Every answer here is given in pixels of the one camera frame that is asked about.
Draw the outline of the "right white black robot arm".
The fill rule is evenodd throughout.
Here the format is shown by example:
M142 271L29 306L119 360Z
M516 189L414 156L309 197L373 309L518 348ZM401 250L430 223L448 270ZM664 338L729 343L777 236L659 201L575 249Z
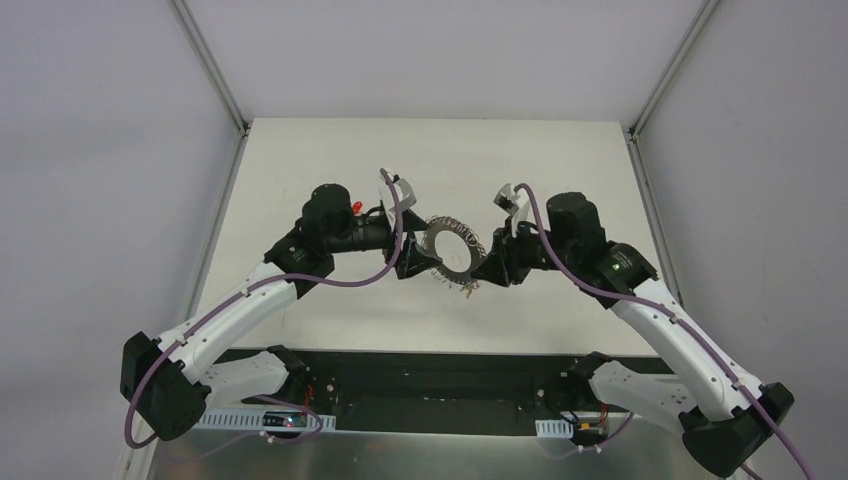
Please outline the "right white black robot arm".
M549 411L598 404L623 408L677 435L689 455L726 478L778 430L793 405L724 352L674 298L633 246L609 240L596 206L567 192L539 205L529 186L506 185L495 204L507 217L472 277L502 287L534 270L559 271L645 340L675 375L663 383L593 352L545 387Z

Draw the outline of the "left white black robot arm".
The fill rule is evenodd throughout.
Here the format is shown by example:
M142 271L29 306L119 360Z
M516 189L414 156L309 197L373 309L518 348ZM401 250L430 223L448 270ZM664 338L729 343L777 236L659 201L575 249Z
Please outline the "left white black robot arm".
M275 345L228 362L220 357L319 284L358 288L390 271L405 279L440 265L416 241L427 224L412 211L415 202L408 181L391 176L376 210L359 215L345 187L323 184L294 227L216 304L154 338L139 332L128 339L120 380L130 403L127 445L140 449L176 439L208 410L249 398L308 405L307 367L288 348Z

